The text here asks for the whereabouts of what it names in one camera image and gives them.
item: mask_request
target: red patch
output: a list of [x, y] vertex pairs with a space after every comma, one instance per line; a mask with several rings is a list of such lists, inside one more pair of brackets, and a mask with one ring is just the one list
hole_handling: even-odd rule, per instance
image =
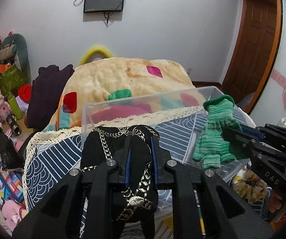
[[180, 96], [185, 107], [199, 106], [194, 96], [187, 93], [181, 93]]
[[63, 112], [74, 113], [77, 109], [76, 92], [70, 92], [63, 98]]
[[158, 67], [147, 66], [146, 69], [150, 74], [163, 78], [161, 70]]

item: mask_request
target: green bottle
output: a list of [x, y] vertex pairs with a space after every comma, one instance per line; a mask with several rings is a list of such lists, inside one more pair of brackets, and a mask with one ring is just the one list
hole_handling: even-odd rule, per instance
[[16, 117], [16, 120], [22, 119], [22, 112], [21, 112], [21, 110], [19, 108], [19, 105], [18, 105], [18, 103], [16, 101], [16, 98], [14, 97], [13, 94], [10, 94], [8, 96], [8, 103], [9, 103], [11, 109], [12, 109], [13, 114]]

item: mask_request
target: pink bunny figurine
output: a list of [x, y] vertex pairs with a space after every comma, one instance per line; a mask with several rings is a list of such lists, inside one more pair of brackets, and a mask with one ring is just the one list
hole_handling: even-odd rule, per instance
[[8, 102], [4, 101], [4, 96], [1, 94], [0, 89], [0, 120], [3, 122], [7, 122], [7, 116], [11, 114], [11, 107]]

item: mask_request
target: green box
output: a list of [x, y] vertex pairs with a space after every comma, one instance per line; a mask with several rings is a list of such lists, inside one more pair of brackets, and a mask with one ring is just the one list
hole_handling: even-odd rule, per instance
[[1, 93], [6, 98], [11, 93], [12, 88], [16, 87], [19, 89], [22, 85], [26, 83], [26, 81], [26, 73], [24, 71], [19, 71], [14, 64], [0, 74]]

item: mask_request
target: black cloth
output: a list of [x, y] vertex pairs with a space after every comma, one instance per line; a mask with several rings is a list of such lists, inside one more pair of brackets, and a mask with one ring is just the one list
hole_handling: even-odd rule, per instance
[[28, 128], [42, 131], [48, 125], [58, 108], [63, 89], [73, 73], [73, 65], [68, 65], [61, 71], [56, 65], [39, 68], [39, 76], [32, 82], [26, 116]]
[[[104, 130], [108, 133], [118, 133], [120, 130], [115, 127], [97, 127], [100, 130]], [[150, 138], [153, 134], [144, 125], [131, 126], [127, 129], [128, 131], [133, 131], [136, 128], [140, 130], [143, 134], [145, 141], [137, 136], [133, 135], [131, 139], [131, 178], [130, 178], [130, 189], [135, 194], [139, 187], [141, 178], [144, 174], [146, 167], [152, 162], [152, 155], [150, 152]], [[119, 137], [104, 136], [109, 151], [113, 159], [118, 161], [120, 150], [125, 148], [125, 141], [128, 135], [121, 135]], [[81, 170], [85, 167], [96, 166], [106, 161], [105, 153], [103, 150], [102, 142], [100, 139], [100, 134], [97, 131], [92, 131], [88, 135], [83, 151], [82, 159], [80, 163]], [[138, 222], [142, 224], [143, 233], [145, 238], [154, 237], [154, 212], [157, 209], [158, 204], [158, 192], [154, 187], [152, 175], [150, 176], [150, 189], [147, 191], [147, 196], [144, 197], [140, 192], [137, 196], [143, 197], [152, 202], [151, 209], [146, 209], [143, 207], [138, 207], [134, 214], [128, 220], [118, 219], [119, 215], [126, 208], [128, 202], [124, 197], [122, 192], [114, 192], [112, 197], [112, 219], [113, 219], [113, 238], [119, 238], [125, 223], [127, 222]]]
[[14, 147], [13, 141], [4, 134], [0, 128], [0, 156], [3, 171], [22, 171], [24, 161], [19, 157]]

